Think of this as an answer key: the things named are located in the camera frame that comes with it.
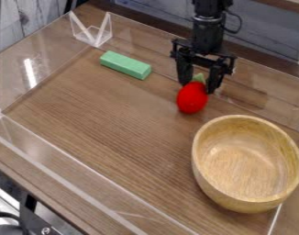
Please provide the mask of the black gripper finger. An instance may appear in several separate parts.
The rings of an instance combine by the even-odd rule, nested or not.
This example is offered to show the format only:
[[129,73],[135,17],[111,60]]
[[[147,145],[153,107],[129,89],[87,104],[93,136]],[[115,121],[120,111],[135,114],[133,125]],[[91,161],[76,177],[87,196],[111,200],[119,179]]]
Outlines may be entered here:
[[208,79],[205,82],[207,94],[212,94],[220,87],[220,83],[225,74],[225,69],[223,66],[213,65],[209,69]]
[[193,67],[191,60],[184,57],[176,59],[177,80],[180,85],[187,85],[192,79]]

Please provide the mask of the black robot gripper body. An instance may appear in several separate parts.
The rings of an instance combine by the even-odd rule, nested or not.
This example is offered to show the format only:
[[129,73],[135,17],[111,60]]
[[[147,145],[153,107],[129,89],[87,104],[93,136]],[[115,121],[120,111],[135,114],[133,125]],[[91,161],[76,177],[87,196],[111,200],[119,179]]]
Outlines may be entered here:
[[197,53],[191,45],[189,39],[173,39],[171,57],[176,59],[184,57],[191,60],[192,67],[195,65],[211,69],[213,65],[223,66],[225,74],[232,75],[235,71],[235,63],[238,57],[223,47],[211,51],[207,54]]

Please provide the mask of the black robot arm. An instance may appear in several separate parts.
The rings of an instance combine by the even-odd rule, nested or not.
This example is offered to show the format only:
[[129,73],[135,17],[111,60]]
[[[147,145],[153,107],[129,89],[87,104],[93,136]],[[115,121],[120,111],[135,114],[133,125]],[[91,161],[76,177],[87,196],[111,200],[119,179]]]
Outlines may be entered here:
[[209,70],[205,80],[205,93],[212,94],[220,87],[225,75],[232,75],[238,57],[223,46],[224,32],[236,33],[225,27],[232,0],[192,0],[195,16],[192,33],[188,39],[172,40],[171,57],[176,62],[177,81],[187,85],[192,81],[193,66]]

